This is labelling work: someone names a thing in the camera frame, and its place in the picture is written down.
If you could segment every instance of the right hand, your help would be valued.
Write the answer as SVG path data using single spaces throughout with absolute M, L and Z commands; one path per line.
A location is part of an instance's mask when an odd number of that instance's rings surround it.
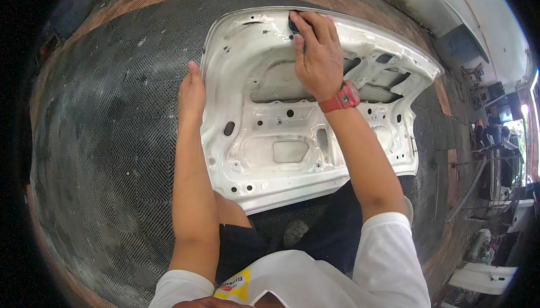
M 334 19 L 314 12 L 289 14 L 300 31 L 294 35 L 294 72 L 318 102 L 331 99 L 341 90 L 344 58 Z M 311 22 L 315 31 L 304 19 Z

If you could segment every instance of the white t-shirt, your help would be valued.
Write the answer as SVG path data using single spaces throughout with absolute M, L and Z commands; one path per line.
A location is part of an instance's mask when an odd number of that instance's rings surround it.
M 269 254 L 214 291 L 206 278 L 168 271 L 156 285 L 151 308 L 215 296 L 254 305 L 271 292 L 288 308 L 431 306 L 407 217 L 388 212 L 362 226 L 352 280 L 326 261 L 297 250 Z

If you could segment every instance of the finger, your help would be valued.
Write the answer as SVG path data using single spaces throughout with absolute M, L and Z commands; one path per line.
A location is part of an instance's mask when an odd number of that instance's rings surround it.
M 298 28 L 300 31 L 300 34 L 303 36 L 307 46 L 316 45 L 319 43 L 311 26 L 308 25 L 298 13 L 291 11 L 289 15 L 291 16 L 291 20 L 296 25 L 296 28 Z
M 304 38 L 302 35 L 297 34 L 294 35 L 294 59 L 296 61 L 296 66 L 302 65 L 303 66 L 303 47 L 304 47 Z
M 332 15 L 326 15 L 325 19 L 328 21 L 328 31 L 330 32 L 330 38 L 334 43 L 339 43 L 338 29 L 336 28 L 334 18 Z
M 191 61 L 187 64 L 187 66 L 190 69 L 190 75 L 191 75 L 191 82 L 194 84 L 202 83 L 201 80 L 201 70 L 199 69 L 199 66 L 197 63 Z
M 328 22 L 322 16 L 318 15 L 315 12 L 301 12 L 302 18 L 305 18 L 307 21 L 311 22 L 317 34 L 317 40 L 320 44 L 328 44 L 332 42 L 330 38 L 330 32 L 328 31 Z

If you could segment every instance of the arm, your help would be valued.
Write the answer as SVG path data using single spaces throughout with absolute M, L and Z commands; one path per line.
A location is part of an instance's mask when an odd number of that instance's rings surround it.
M 343 82 L 344 55 L 334 21 L 329 15 L 322 17 L 314 12 L 291 12 L 291 20 L 300 31 L 300 35 L 294 35 L 295 73 L 317 101 L 328 100 Z M 363 220 L 384 212 L 405 213 L 400 181 L 360 112 L 339 109 L 325 116 L 345 157 Z
M 201 145 L 205 88 L 195 62 L 178 93 L 178 139 L 174 160 L 172 225 L 175 236 L 169 270 L 197 273 L 214 283 L 219 259 L 219 221 Z

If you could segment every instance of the black shorts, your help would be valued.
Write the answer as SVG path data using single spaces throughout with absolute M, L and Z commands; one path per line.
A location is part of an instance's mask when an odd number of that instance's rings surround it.
M 325 197 L 332 198 L 325 213 L 290 249 L 305 251 L 350 276 L 360 242 L 362 210 L 350 181 Z M 219 236 L 217 284 L 274 252 L 254 228 L 220 225 Z

